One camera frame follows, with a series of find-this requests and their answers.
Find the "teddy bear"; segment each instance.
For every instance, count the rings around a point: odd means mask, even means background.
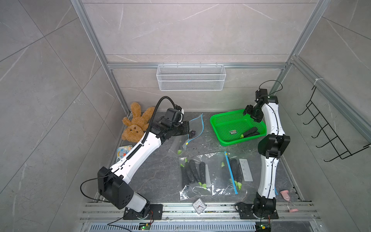
[[[122,119],[122,122],[127,128],[122,133],[122,140],[127,140],[132,143],[137,143],[143,137],[148,128],[148,121],[152,117],[154,107],[148,108],[143,115],[141,115],[141,106],[137,102],[133,102],[130,106],[133,114],[133,119],[130,121],[127,117]]]

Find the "dark marble floor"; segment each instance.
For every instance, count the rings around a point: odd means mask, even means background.
[[[251,174],[252,182],[244,182],[241,193],[238,195],[222,195],[222,196],[203,196],[205,202],[252,202],[255,198],[257,189],[260,183],[261,160],[257,152],[257,145],[260,139],[247,141],[231,146],[221,146],[214,130],[210,124],[210,117],[219,112],[206,112],[203,114],[204,131],[200,137],[194,139],[187,146],[187,151],[180,156],[193,157],[200,154],[208,154],[218,151],[227,151],[234,154],[239,154],[241,158],[247,159]],[[200,112],[186,112],[185,120],[190,120],[199,116]],[[142,166],[135,173],[130,182],[130,186],[137,193],[143,195],[151,202],[180,202],[180,182],[181,174],[179,168],[179,155],[169,152],[169,148],[173,144],[175,137],[170,138],[153,152]],[[123,141],[122,145],[128,145],[127,141]],[[276,172],[276,189],[278,192],[289,190],[292,201],[298,201],[298,196],[295,189],[292,187],[292,182],[286,173],[282,163],[278,164]],[[278,202],[283,202],[281,195],[277,197]],[[195,201],[196,198],[182,200],[187,202]]]

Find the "green plastic basket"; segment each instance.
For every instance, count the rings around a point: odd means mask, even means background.
[[[236,143],[253,140],[267,134],[267,126],[264,122],[254,122],[249,114],[243,116],[244,110],[236,110],[222,114],[213,115],[210,123],[213,126],[216,137],[222,146],[229,146]],[[257,127],[259,135],[240,138],[249,129]]]

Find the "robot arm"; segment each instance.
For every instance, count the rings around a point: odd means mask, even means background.
[[[262,173],[260,185],[254,200],[253,213],[257,218],[273,214],[276,210],[275,180],[279,159],[290,142],[290,137],[285,135],[278,114],[278,99],[268,95],[267,89],[255,92],[255,106],[248,105],[243,114],[250,114],[255,122],[261,122],[264,116],[267,126],[267,136],[258,144],[261,154]]]
[[[128,185],[133,175],[148,156],[167,139],[189,133],[189,122],[182,122],[184,111],[179,106],[175,106],[176,109],[169,108],[164,116],[154,122],[153,117],[159,103],[141,140],[116,164],[109,169],[102,167],[98,171],[99,193],[118,209],[132,209],[139,218],[148,215],[150,202]]]

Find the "black metal wire rack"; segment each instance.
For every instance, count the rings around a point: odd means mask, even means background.
[[[368,144],[368,145],[364,146],[361,150],[358,150],[357,152],[354,152],[354,153],[351,153],[351,152],[348,150],[348,148],[345,146],[345,144],[343,143],[343,141],[340,139],[340,137],[338,136],[338,134],[336,133],[336,131],[335,131],[335,130],[332,128],[332,126],[328,123],[327,119],[326,119],[326,118],[323,116],[323,114],[319,111],[319,109],[317,108],[317,106],[312,102],[312,97],[313,97],[314,92],[316,91],[316,87],[313,86],[312,89],[314,89],[314,90],[313,90],[313,93],[312,93],[312,96],[311,96],[310,100],[308,101],[308,103],[306,104],[306,108],[305,108],[304,112],[301,113],[301,114],[298,114],[298,115],[302,115],[302,114],[305,113],[305,111],[308,110],[308,111],[312,114],[313,118],[312,118],[308,123],[303,123],[303,124],[304,124],[304,125],[308,125],[308,124],[311,123],[313,120],[315,120],[315,121],[318,123],[318,125],[320,126],[320,128],[321,128],[321,129],[319,130],[318,134],[317,134],[315,137],[312,136],[312,138],[317,138],[317,137],[319,136],[319,134],[321,133],[321,131],[323,131],[324,134],[326,135],[327,139],[328,139],[328,142],[327,142],[327,143],[325,143],[324,145],[322,145],[322,146],[320,146],[320,147],[318,147],[318,146],[316,146],[316,147],[317,147],[317,148],[321,148],[321,147],[327,145],[328,143],[331,143],[332,147],[335,149],[336,153],[338,154],[335,158],[332,158],[332,159],[330,159],[330,160],[324,160],[324,161],[325,161],[325,162],[330,162],[330,161],[333,161],[334,159],[336,159],[336,158],[338,158],[338,157],[340,157],[340,159],[343,160],[343,159],[348,158],[349,156],[352,156],[352,155],[354,155],[354,154],[357,154],[357,153],[360,152],[360,151],[363,151],[364,149],[369,148],[371,144]],[[311,105],[314,106],[314,107],[316,108],[316,110],[318,111],[318,113],[317,113],[316,115],[314,115],[313,112],[309,109],[309,107],[310,107]],[[321,126],[321,124],[318,122],[318,120],[317,120],[317,118],[316,118],[318,115],[321,115],[322,118],[326,121],[326,124],[325,124],[324,126]],[[331,130],[334,132],[334,134],[335,134],[336,136],[335,136],[334,138],[330,139],[329,136],[327,135],[327,133],[326,133],[325,130],[324,130],[325,127],[330,127]],[[341,154],[339,153],[339,151],[336,149],[336,147],[335,147],[334,144],[332,143],[332,141],[333,141],[334,139],[336,139],[336,138],[338,138],[338,139],[340,140],[340,142],[343,144],[343,146],[344,146],[345,149],[346,149],[346,151],[343,152],[343,153],[341,153]],[[341,156],[344,155],[345,153],[349,153],[349,155],[346,156],[346,157],[341,157]]]

